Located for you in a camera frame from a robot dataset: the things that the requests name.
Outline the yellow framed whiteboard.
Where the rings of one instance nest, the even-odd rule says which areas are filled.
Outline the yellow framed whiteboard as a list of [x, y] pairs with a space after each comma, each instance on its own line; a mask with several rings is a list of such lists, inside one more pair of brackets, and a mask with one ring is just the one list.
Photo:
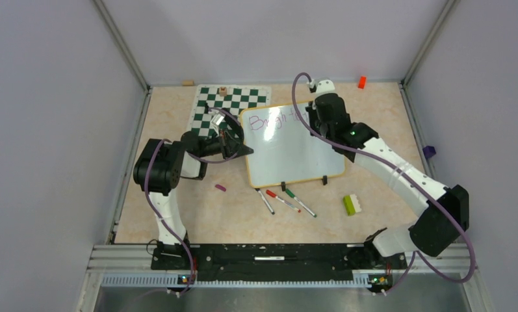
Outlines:
[[240, 114], [253, 188], [299, 183], [344, 174], [345, 158], [310, 135], [295, 108], [289, 105], [256, 107]]

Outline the purple marker cap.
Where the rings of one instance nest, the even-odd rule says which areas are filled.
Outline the purple marker cap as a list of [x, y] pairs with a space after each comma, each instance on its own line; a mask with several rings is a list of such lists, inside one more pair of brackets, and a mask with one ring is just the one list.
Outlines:
[[217, 188], [218, 190], [221, 190], [222, 192], [226, 191], [226, 188], [222, 185], [216, 184], [214, 187]]

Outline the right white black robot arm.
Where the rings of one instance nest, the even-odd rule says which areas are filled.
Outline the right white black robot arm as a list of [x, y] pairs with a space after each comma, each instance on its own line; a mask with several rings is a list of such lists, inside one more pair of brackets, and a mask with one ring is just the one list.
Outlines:
[[381, 268], [392, 255], [420, 251], [438, 256], [469, 227], [469, 193], [424, 175], [401, 158], [365, 123], [352, 122], [344, 100], [335, 92], [316, 96], [306, 107], [309, 125], [333, 149], [384, 181], [417, 215], [417, 221], [381, 229], [366, 239], [366, 263]]

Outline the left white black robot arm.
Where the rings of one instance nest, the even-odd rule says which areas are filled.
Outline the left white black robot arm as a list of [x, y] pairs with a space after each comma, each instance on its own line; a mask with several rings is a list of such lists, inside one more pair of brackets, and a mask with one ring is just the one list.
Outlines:
[[177, 191], [181, 179], [201, 181], [212, 161], [204, 158], [221, 155], [224, 161], [251, 155], [253, 149], [236, 135], [221, 130], [203, 138], [192, 131], [180, 141], [152, 138], [146, 142], [133, 169], [133, 180], [146, 195], [159, 227], [155, 257], [165, 255], [175, 268], [185, 268], [191, 261], [187, 229], [180, 217]]

